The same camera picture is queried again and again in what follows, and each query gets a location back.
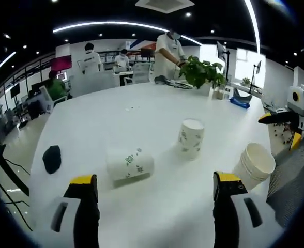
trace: paper cup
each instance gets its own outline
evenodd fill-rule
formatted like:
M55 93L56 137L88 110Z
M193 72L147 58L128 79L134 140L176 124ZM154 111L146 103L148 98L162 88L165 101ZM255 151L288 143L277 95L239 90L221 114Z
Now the paper cup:
M186 119L181 125L177 140L179 154L189 160L196 159L204 138L204 125L195 119Z
M135 177L154 171L153 157L137 150L111 150L106 156L107 172L114 181Z
M270 152L260 144L249 143L233 173L241 179L247 190L252 190L270 176L275 166L274 157Z

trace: ceiling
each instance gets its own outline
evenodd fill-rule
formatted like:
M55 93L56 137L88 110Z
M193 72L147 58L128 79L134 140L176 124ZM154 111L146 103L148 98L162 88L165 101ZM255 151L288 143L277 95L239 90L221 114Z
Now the ceiling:
M0 68L0 83L18 68L37 57L52 52L65 43L102 38L132 38L156 40L160 32L133 27L102 25L70 29L58 34L52 30L70 24L87 21L128 21L163 28L175 28L179 33L195 37L223 37L228 47L243 47L255 50L252 45L230 39L255 42L254 30L244 0L192 0L194 6L170 14L136 7L137 0L11 0L0 1L0 61L13 51L17 54ZM267 57L289 66L304 68L304 0L286 1L291 18L277 11L272 0L251 0L255 10L262 50ZM202 43L216 42L210 39Z

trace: green shirt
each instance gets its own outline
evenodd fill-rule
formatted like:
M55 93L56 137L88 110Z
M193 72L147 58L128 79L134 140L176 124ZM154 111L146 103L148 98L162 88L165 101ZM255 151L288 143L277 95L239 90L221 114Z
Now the green shirt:
M48 87L48 92L53 101L67 96L67 91L65 88L65 84L60 79L54 79L52 82L52 86Z

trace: window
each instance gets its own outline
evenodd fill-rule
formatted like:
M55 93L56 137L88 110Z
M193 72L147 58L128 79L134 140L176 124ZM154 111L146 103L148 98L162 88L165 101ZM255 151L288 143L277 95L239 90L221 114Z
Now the window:
M221 73L223 73L225 62L218 58L218 49L216 45L202 45L200 47L199 60L206 60L211 62L212 64L220 63L223 66L221 70Z
M244 49L237 49L235 79L240 82L243 78L252 80L253 66L257 66L259 61L261 61L261 68L259 74L254 74L254 82L256 86L263 88L266 74L266 57L262 54Z

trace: white t-shirt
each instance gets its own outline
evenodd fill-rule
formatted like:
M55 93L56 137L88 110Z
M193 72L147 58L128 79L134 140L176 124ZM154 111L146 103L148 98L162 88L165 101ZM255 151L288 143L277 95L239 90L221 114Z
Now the white t-shirt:
M82 59L81 69L85 74L91 74L99 71L98 65L101 65L99 53L88 50Z
M117 55L114 60L119 66L123 68L126 68L127 65L129 64L128 56Z
M154 62L154 76L157 77L164 75L167 79L173 79L176 68L179 68L159 52L161 48L165 48L176 59L180 60L180 58L184 56L181 43L178 40L169 38L167 34L160 35L157 40Z

